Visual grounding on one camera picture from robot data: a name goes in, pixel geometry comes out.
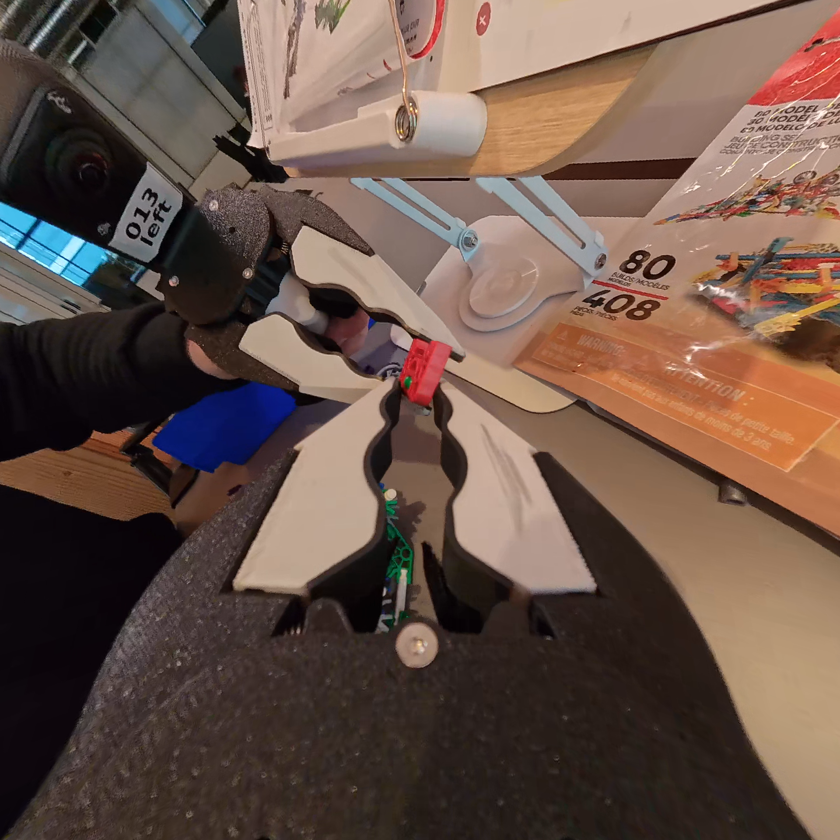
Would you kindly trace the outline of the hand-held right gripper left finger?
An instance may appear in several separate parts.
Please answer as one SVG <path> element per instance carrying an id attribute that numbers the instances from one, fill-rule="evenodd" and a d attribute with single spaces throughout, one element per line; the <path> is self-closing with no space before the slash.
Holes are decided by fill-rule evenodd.
<path id="1" fill-rule="evenodd" d="M 331 599 L 350 613 L 374 607 L 392 556 L 380 484 L 400 414 L 399 381 L 384 380 L 294 447 L 235 592 Z"/>

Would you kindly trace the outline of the person's left forearm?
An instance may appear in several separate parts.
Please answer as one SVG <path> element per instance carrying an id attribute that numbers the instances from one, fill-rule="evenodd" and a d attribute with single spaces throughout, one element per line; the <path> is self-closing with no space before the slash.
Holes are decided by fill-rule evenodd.
<path id="1" fill-rule="evenodd" d="M 238 385 L 191 358 L 161 302 L 1 327 L 1 459 L 68 450 Z"/>

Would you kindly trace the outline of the multicolour construction toy model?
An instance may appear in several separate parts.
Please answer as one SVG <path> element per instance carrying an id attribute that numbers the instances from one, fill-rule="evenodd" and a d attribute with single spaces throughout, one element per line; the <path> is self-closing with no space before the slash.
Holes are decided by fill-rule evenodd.
<path id="1" fill-rule="evenodd" d="M 414 551 L 397 527 L 397 492 L 380 484 L 385 501 L 386 537 L 391 547 L 381 598 L 381 612 L 375 632 L 387 634 L 408 617 L 407 601 L 413 584 Z"/>

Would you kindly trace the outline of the blue bin with square tag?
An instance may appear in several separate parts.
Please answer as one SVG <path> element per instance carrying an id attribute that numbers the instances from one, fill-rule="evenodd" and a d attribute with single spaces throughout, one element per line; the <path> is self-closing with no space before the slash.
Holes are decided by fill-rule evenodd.
<path id="1" fill-rule="evenodd" d="M 297 407 L 279 388 L 248 383 L 174 414 L 152 444 L 206 473 L 224 463 L 243 466 Z"/>

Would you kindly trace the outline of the orange toy set package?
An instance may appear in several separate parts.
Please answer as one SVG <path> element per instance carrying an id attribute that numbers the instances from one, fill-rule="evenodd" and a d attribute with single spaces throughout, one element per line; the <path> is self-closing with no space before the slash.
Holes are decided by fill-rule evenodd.
<path id="1" fill-rule="evenodd" d="M 516 362 L 834 534 L 838 34 L 797 36 Z"/>

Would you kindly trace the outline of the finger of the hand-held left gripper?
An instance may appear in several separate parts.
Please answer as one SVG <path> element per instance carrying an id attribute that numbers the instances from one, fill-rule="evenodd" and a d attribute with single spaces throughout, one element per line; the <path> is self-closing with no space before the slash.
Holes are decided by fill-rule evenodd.
<path id="1" fill-rule="evenodd" d="M 340 292 L 375 320 L 396 324 L 415 339 L 448 345 L 452 360 L 466 357 L 441 318 L 378 255 L 302 226 L 290 246 L 290 264 L 308 289 Z"/>
<path id="2" fill-rule="evenodd" d="M 383 383 L 340 350 L 327 350 L 317 334 L 279 313 L 248 325 L 238 348 L 310 396 L 365 396 Z"/>

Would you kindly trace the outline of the person's left hand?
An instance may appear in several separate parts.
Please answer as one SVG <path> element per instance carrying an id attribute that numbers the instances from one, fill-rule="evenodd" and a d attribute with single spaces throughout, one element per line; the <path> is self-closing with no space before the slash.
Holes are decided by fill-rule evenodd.
<path id="1" fill-rule="evenodd" d="M 369 331 L 369 315 L 362 309 L 348 318 L 332 316 L 322 337 L 329 339 L 339 346 L 339 350 L 347 356 L 357 353 L 364 345 Z M 192 339 L 185 338 L 185 350 L 195 367 L 207 374 L 223 381 L 244 380 L 240 374 L 230 374 L 217 366 L 204 352 L 202 347 Z"/>

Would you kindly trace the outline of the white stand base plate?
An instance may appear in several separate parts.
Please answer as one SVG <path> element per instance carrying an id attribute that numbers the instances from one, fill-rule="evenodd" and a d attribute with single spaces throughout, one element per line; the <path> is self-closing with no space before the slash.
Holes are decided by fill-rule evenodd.
<path id="1" fill-rule="evenodd" d="M 606 259 L 638 217 L 582 217 L 559 194 L 562 186 L 592 187 L 591 205 L 630 207 L 631 186 L 651 182 L 598 175 L 567 182 L 550 173 L 570 172 L 575 155 L 607 140 L 634 140 L 646 113 L 650 139 L 662 140 L 665 124 L 694 106 L 718 123 L 728 121 L 762 83 L 784 49 L 819 28 L 838 2 L 786 5 L 737 22 L 680 36 L 657 47 L 587 61 L 580 66 L 481 92 L 493 152 L 473 164 L 470 178 L 399 180 L 352 177 L 346 182 L 310 179 L 310 185 L 366 192 L 391 207 L 367 212 L 365 230 L 407 233 L 401 214 L 449 243 L 417 295 L 467 349 L 447 362 L 448 373 L 532 413 L 552 413 L 573 395 L 515 366 L 520 353 L 555 318 L 573 293 L 606 278 Z"/>

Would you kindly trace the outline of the instruction booklet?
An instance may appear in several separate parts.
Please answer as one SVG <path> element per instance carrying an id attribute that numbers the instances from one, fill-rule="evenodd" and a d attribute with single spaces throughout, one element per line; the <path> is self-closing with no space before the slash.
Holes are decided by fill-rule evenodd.
<path id="1" fill-rule="evenodd" d="M 251 108 L 250 147 L 321 107 L 400 74 L 443 27 L 443 1 L 238 2 Z"/>

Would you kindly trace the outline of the large window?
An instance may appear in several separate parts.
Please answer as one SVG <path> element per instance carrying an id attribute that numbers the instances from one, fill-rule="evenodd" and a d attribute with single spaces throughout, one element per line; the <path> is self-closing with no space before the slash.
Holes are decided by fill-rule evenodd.
<path id="1" fill-rule="evenodd" d="M 105 248 L 1 203 L 1 241 L 77 286 L 109 260 Z"/>

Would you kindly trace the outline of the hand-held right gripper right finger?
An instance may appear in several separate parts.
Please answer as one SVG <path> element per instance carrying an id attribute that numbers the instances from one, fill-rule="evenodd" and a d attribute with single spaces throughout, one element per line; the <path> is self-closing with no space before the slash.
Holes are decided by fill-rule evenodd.
<path id="1" fill-rule="evenodd" d="M 529 622 L 541 598 L 596 595 L 550 484 L 556 461 L 450 384 L 438 387 L 433 415 L 450 486 L 442 552 L 423 545 L 437 624 L 481 632 L 502 604 Z"/>

